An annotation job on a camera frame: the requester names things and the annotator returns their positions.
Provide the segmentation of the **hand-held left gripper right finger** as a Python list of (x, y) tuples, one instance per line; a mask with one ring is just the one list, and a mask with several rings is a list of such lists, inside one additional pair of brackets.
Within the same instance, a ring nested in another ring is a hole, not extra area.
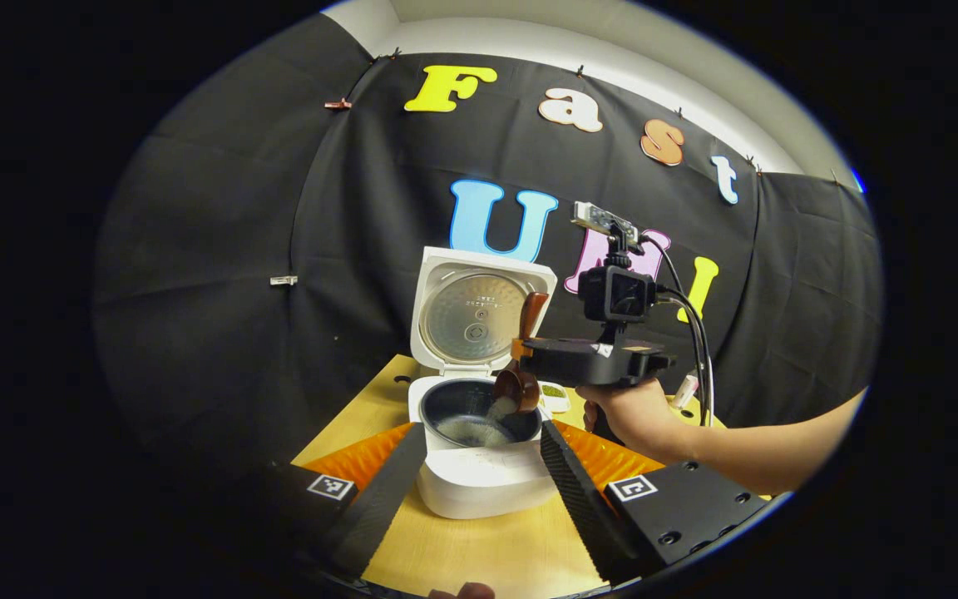
[(726, 541), (769, 504), (695, 460), (661, 465), (567, 423), (540, 453), (601, 580), (613, 587)]

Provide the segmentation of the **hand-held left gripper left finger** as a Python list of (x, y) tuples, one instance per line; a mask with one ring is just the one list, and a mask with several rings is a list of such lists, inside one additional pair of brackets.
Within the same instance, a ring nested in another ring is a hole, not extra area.
[(428, 455), (407, 422), (304, 465), (268, 466), (231, 494), (244, 538), (278, 567), (360, 577)]

